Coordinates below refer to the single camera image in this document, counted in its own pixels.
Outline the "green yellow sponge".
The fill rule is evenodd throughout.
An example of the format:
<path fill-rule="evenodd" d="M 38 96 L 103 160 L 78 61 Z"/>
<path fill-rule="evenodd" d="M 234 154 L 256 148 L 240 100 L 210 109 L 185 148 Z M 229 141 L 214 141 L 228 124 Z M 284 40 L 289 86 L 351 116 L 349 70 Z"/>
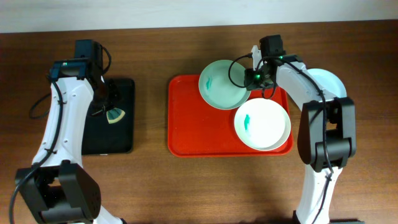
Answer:
<path fill-rule="evenodd" d="M 114 124 L 122 120 L 125 116 L 125 111 L 119 108 L 113 108 L 106 112 L 106 119 L 109 124 Z"/>

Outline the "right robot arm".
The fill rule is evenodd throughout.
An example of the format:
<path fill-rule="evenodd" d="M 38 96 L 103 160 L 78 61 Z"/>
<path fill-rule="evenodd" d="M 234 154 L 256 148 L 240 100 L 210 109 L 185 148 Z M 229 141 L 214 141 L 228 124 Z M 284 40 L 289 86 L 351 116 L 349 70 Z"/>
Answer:
<path fill-rule="evenodd" d="M 245 71 L 244 87 L 279 87 L 301 110 L 297 148 L 305 176 L 293 222 L 329 223 L 337 179 L 356 153 L 354 102 L 323 86 L 298 55 L 287 54 L 280 35 L 261 38 L 247 56 L 253 67 Z"/>

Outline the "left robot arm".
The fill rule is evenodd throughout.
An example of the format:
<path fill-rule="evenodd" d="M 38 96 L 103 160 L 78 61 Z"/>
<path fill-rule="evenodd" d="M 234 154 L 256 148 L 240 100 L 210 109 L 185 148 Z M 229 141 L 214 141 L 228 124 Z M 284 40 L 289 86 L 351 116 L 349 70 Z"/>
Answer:
<path fill-rule="evenodd" d="M 84 170 L 82 141 L 87 112 L 111 109 L 103 54 L 94 40 L 75 42 L 73 58 L 57 60 L 47 76 L 51 104 L 42 143 L 32 165 L 18 169 L 9 222 L 20 194 L 37 223 L 124 223 L 101 204 L 100 187 Z"/>

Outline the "light blue plate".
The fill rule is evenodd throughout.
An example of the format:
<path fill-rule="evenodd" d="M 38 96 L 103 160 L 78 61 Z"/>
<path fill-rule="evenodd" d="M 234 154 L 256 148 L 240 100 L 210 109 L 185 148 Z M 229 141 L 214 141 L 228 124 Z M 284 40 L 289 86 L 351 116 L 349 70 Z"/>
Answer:
<path fill-rule="evenodd" d="M 319 84 L 336 97 L 347 97 L 346 88 L 343 82 L 335 74 L 320 68 L 311 68 L 308 69 L 308 72 Z"/>

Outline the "light green plate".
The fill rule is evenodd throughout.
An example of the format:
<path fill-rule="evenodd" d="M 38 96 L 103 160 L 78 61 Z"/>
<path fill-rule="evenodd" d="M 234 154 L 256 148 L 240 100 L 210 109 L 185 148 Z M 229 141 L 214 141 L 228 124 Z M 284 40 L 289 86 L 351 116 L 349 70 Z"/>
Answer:
<path fill-rule="evenodd" d="M 240 107 L 248 100 L 251 91 L 243 86 L 245 68 L 232 60 L 217 60 L 210 63 L 201 72 L 198 89 L 201 97 L 212 107 L 219 110 L 231 110 Z"/>

